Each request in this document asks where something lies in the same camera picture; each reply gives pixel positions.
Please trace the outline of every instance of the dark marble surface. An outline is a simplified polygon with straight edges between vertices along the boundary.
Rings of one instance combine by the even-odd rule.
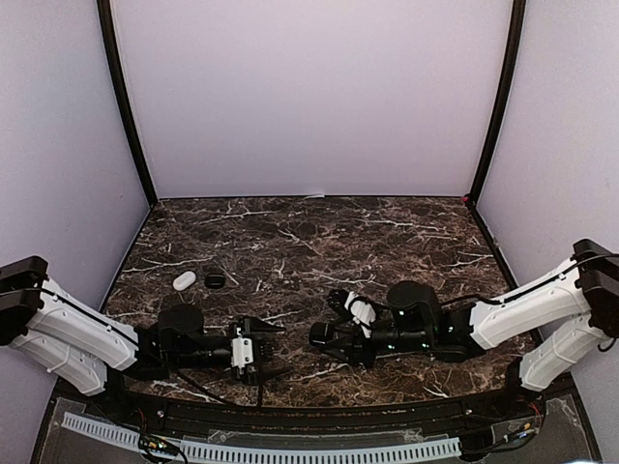
[[[204,286],[208,269],[227,275],[224,288]],[[176,292],[172,280],[187,270],[197,272],[198,281]],[[383,302],[403,279],[433,285],[443,301],[507,290],[480,231],[454,198],[167,200],[146,223],[105,310],[147,327],[161,309],[185,302],[202,308],[209,332],[243,314],[286,326],[277,354],[294,370],[267,383],[265,406],[366,406],[502,387],[507,365],[533,346],[528,334],[460,364],[400,355],[364,370],[311,349],[311,324],[333,319],[324,305],[330,289]],[[189,374],[226,399],[255,401],[256,388],[236,383],[229,372]],[[204,399],[177,378],[130,388]]]

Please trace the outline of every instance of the black frame post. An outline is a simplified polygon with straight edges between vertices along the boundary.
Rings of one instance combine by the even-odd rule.
[[[503,69],[501,70],[501,77],[496,91],[492,115],[490,116],[490,124],[487,128],[486,141],[484,142],[484,148],[477,166],[473,185],[470,192],[466,195],[468,201],[472,201],[473,205],[477,204],[482,190],[484,189],[484,182],[486,181],[487,172],[490,169],[492,155],[494,155],[496,142],[499,138],[501,125],[503,124],[505,108],[507,107],[510,89],[512,88],[512,80],[514,78],[514,70],[516,68],[516,57],[520,45],[525,7],[526,0],[514,0],[512,5],[512,19],[510,21],[510,31],[507,36],[505,57],[503,58]]]
[[[137,135],[137,127],[133,118],[132,107],[129,103],[129,93],[123,76],[123,68],[121,66],[120,53],[118,51],[118,43],[116,42],[116,33],[114,32],[114,20],[112,16],[112,8],[109,0],[97,0],[99,9],[99,22],[101,24],[101,32],[103,35],[103,45],[105,46],[105,55],[107,56],[107,65],[109,66],[109,74],[112,78],[114,93],[116,94],[116,103],[120,111],[123,126],[129,148],[132,152],[133,162],[140,183],[148,200],[148,204],[154,207],[157,202],[157,193],[153,185],[153,179],[148,171],[144,151]]]

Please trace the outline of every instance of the white vent grille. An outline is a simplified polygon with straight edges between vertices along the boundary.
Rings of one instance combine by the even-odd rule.
[[[66,413],[63,427],[101,442],[138,451],[139,434],[109,423]],[[169,439],[198,464],[404,464],[460,456],[459,439],[369,449],[253,449]]]

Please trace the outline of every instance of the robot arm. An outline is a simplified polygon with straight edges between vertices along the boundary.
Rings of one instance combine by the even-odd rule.
[[[589,240],[555,270],[493,300],[447,310],[434,290],[403,281],[384,306],[333,291],[328,305],[339,315],[316,323],[309,342],[341,361],[372,367],[389,352],[423,353],[439,361],[462,362],[506,339],[569,317],[548,340],[519,360],[520,386],[540,392],[598,344],[619,336],[619,255]],[[352,327],[344,324],[352,322]]]
[[[109,369],[156,380],[180,367],[231,367],[248,385],[282,372],[262,369],[273,355],[269,335],[282,327],[246,316],[227,335],[207,335],[202,311],[179,304],[160,312],[153,327],[134,328],[73,298],[46,270],[37,256],[0,268],[0,345],[27,354],[85,395],[106,390]]]

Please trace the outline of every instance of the white wall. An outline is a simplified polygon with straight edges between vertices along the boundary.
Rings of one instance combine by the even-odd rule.
[[[31,254],[98,307],[147,213],[95,1],[0,2],[0,265]],[[0,348],[0,461],[29,462],[55,378]]]
[[[119,0],[161,197],[462,195],[510,0]]]
[[[514,85],[480,202],[518,282],[589,237],[619,251],[619,3],[527,5]],[[619,350],[574,369],[604,458],[619,462]]]

